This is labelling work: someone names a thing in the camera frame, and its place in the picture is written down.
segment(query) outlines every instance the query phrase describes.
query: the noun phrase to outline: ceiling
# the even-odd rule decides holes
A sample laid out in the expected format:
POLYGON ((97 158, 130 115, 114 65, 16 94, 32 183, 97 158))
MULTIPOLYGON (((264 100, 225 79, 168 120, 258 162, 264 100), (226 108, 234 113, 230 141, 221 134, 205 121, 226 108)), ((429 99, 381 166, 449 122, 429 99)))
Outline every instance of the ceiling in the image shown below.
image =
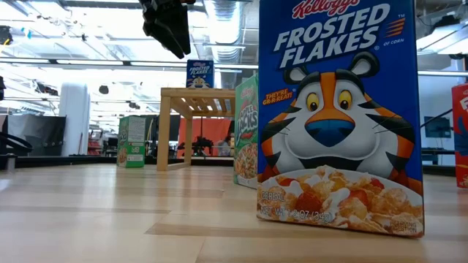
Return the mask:
MULTIPOLYGON (((258 64, 259 0, 197 0, 189 8, 192 53, 187 59, 213 59, 219 63, 258 64), (224 15, 219 12, 224 8, 224 15)), ((417 0, 417 14, 456 8, 461 0, 417 0)), ((1 50, 2 58, 82 59, 110 61, 180 61, 142 30, 138 0, 37 0, 0 1, 0 26, 11 26, 14 42, 1 50)), ((427 27, 418 21, 424 37, 427 27)), ((234 88, 253 69, 216 72, 217 88, 234 88)), ((159 112, 161 87, 184 87, 185 70, 160 67, 153 70, 84 69, 83 66, 27 66, 0 63, 0 75, 9 88, 0 102, 0 113, 58 113, 59 98, 35 91, 42 83, 59 93, 64 81, 86 82, 91 91, 92 123, 116 127, 118 116, 134 114, 128 102, 139 102, 145 114, 159 112), (101 85, 110 89, 99 92, 101 85), (32 101, 49 98, 48 101, 32 101)))

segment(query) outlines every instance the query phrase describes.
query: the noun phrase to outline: wooden floor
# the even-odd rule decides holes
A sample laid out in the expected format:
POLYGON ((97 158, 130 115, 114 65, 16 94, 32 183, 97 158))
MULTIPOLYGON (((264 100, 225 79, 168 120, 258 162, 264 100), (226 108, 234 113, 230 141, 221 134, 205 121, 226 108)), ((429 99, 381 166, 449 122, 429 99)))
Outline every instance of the wooden floor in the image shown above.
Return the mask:
POLYGON ((0 174, 1 263, 468 262, 468 191, 427 176, 422 240, 260 221, 232 169, 0 174))

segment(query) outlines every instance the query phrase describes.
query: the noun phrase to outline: kellogg's logo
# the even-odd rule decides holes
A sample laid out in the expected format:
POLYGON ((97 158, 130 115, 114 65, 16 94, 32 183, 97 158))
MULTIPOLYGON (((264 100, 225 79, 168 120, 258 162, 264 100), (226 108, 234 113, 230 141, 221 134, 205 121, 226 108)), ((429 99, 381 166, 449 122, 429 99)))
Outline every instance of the kellogg's logo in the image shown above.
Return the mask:
POLYGON ((250 98, 253 95, 254 95, 254 88, 253 87, 245 88, 245 89, 242 90, 241 99, 250 98))
POLYGON ((205 66, 206 63, 201 63, 201 62, 195 62, 193 63, 193 66, 205 66))
POLYGON ((348 7, 355 7, 361 0, 303 0, 292 10, 292 18, 304 19, 307 15, 328 12, 328 16, 342 15, 348 7))

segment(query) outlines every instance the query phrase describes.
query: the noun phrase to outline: tony the tiger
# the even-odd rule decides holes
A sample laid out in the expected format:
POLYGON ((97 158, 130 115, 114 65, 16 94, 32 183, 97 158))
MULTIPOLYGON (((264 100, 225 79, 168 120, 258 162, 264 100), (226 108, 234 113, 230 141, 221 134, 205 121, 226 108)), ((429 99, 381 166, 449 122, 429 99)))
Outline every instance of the tony the tiger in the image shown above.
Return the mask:
POLYGON ((394 180, 420 194, 421 182, 405 172, 414 127, 372 100, 361 81, 379 71, 377 57, 362 52, 348 69, 309 73, 303 66, 284 72, 284 81, 298 86, 297 97, 262 130, 268 166, 259 182, 328 165, 394 180))

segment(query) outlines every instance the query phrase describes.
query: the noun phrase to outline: desk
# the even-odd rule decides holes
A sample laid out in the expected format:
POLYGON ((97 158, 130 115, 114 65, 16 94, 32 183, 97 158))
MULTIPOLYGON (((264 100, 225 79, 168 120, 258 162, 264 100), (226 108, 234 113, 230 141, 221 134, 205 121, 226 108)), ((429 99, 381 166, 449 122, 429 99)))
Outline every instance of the desk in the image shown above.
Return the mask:
POLYGON ((194 117, 231 117, 235 115, 235 90, 216 88, 161 88, 159 111, 158 171, 188 167, 192 154, 186 154, 184 163, 167 165, 169 152, 170 111, 175 110, 186 119, 185 145, 192 145, 194 117), (226 101, 231 108, 227 110, 226 101))

